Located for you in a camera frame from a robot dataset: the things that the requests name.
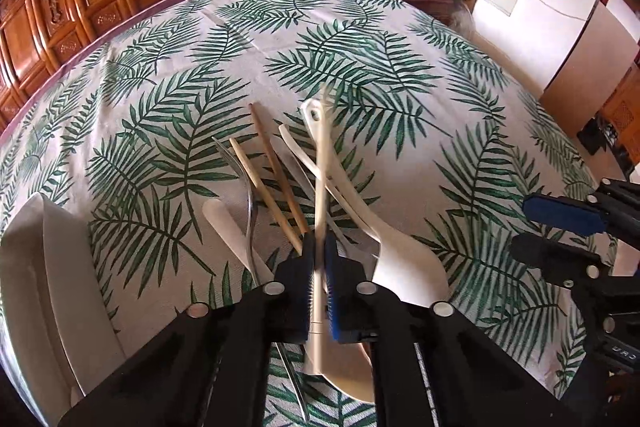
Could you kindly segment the white spoon with holed handle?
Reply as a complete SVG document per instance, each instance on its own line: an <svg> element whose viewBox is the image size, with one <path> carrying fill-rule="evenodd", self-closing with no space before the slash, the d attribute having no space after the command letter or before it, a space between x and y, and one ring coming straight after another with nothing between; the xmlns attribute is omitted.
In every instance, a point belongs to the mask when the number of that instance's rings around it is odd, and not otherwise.
<svg viewBox="0 0 640 427"><path fill-rule="evenodd" d="M314 124L322 124L330 135L329 109L321 100L306 101L304 116L309 120L308 130ZM316 164L320 158L320 147L316 144ZM314 188L314 272L311 277L311 312L307 371L324 377L329 384L349 398L364 403L374 401L371 362L366 350L359 344L341 345L332 339L326 295L326 267L323 248L328 233L328 196L326 175L317 166Z"/></svg>

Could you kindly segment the large white rice spoon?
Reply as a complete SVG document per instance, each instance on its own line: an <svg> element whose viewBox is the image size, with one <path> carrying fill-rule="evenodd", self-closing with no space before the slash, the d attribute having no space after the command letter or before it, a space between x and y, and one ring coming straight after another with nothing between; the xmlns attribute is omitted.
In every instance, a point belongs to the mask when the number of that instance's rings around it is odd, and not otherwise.
<svg viewBox="0 0 640 427"><path fill-rule="evenodd" d="M347 205L352 220L378 242L372 282L393 291L405 303L430 307L449 298L447 275L430 248L393 228L378 217L352 185L340 164L322 124L311 127L311 136L320 147L317 166L326 175L326 187L335 199Z"/></svg>

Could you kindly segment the metal rectangular tray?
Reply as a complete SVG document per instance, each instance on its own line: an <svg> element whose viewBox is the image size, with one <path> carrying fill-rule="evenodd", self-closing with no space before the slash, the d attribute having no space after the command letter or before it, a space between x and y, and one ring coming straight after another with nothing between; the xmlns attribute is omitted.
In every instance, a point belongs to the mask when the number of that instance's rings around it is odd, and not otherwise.
<svg viewBox="0 0 640 427"><path fill-rule="evenodd" d="M1 239L1 365L26 407L54 426L125 362L85 221L35 194Z"/></svg>

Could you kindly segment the wooden chopstick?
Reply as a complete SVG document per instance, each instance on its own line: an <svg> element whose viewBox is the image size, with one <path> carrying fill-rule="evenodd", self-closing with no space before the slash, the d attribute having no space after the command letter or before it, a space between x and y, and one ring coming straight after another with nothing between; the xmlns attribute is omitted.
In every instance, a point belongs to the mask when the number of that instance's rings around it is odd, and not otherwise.
<svg viewBox="0 0 640 427"><path fill-rule="evenodd" d="M309 231L308 223L303 214L303 211L300 209L298 202L294 197L292 186L290 182L288 182L288 178L285 176L276 152L273 150L273 147L269 141L268 133L266 132L264 125L259 118L256 107L252 103L250 103L248 104L248 108L250 109L250 116L252 116L254 127L257 131L260 142L262 142L262 147L264 148L274 177L276 178L280 190L283 193L286 202L288 203L288 209L292 213L299 232L305 235Z"/></svg>
<svg viewBox="0 0 640 427"><path fill-rule="evenodd" d="M247 157L247 155L244 153L244 150L242 150L242 147L240 147L240 144L236 142L235 139L231 138L230 144L243 169L247 173L247 176L250 178L250 181L252 181L259 195L262 196L262 200L271 212L271 216L274 220L277 221L277 224L279 225L280 229L282 230L288 241L291 243L293 248L296 250L296 253L301 254L303 252L302 240L288 223L288 219L285 218L284 213L280 210L276 201L267 190L265 184L262 183L262 179L260 179L257 170L250 163L250 158Z"/></svg>

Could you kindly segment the silver metal fork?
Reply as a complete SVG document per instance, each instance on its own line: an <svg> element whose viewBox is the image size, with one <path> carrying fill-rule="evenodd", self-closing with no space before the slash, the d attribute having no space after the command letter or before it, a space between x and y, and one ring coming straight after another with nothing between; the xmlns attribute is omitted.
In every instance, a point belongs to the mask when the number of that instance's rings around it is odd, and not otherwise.
<svg viewBox="0 0 640 427"><path fill-rule="evenodd" d="M254 255L253 249L253 236L255 225L257 221L257 209L255 206L255 194L254 187L252 181L247 176L247 173L239 163L237 159L235 159L228 150L222 145L222 143L216 138L213 139L216 147L219 150L219 154L226 163L232 168L238 178L242 181L243 186L245 188L246 193L246 208L247 208L247 219L246 219L246 227L245 227L245 249L246 249L246 257L248 262L248 269L250 273L252 273L252 277L257 286L262 286L266 282L270 281L272 277L265 277L260 274L258 271L258 266L256 262L256 257ZM288 350L286 350L285 345L283 343L277 343L277 349L282 360L282 363L285 368L286 375L288 375L288 379L290 380L295 396L296 401L299 406L300 413L303 416L304 421L309 421L309 411L308 407L303 395L302 387L300 387L300 380L296 374L296 370L294 369L294 365L288 356Z"/></svg>

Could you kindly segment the green leaf print tablecloth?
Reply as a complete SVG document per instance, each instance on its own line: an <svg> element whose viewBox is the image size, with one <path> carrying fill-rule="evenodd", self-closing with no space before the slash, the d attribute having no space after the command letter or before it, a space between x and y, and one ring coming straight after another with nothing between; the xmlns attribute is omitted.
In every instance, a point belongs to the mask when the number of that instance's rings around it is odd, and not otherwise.
<svg viewBox="0 0 640 427"><path fill-rule="evenodd" d="M258 131L314 149L320 88L356 190L442 260L454 304L552 395L584 358L570 295L514 261L521 232L613 259L528 221L534 192L579 197L593 177L537 99L438 20L400 0L176 0L116 29L45 87L1 138L1 221L35 194L84 220L100 317L127 352L190 300L230 305L250 272L203 217L243 191L219 154L240 146L276 186Z"/></svg>

